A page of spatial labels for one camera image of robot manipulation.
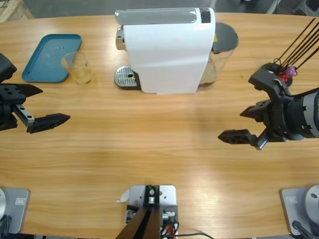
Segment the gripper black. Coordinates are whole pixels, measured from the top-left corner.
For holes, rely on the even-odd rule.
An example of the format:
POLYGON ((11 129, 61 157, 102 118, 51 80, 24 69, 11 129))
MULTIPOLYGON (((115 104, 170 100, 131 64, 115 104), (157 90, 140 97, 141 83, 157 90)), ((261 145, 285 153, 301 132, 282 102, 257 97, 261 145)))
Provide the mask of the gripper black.
POLYGON ((225 130, 218 138, 228 144, 249 144, 262 150, 270 142, 286 142, 288 126, 285 120, 285 107, 289 102, 287 96, 281 96, 274 102, 264 100, 245 109, 240 116, 263 122, 264 131, 257 137, 247 129, 225 130))
POLYGON ((50 130, 65 123, 70 119, 65 114, 50 114, 35 118, 22 105, 27 97, 40 94, 43 90, 31 84, 1 84, 0 85, 0 130, 17 127, 15 113, 23 124, 28 127, 28 133, 37 133, 50 130))

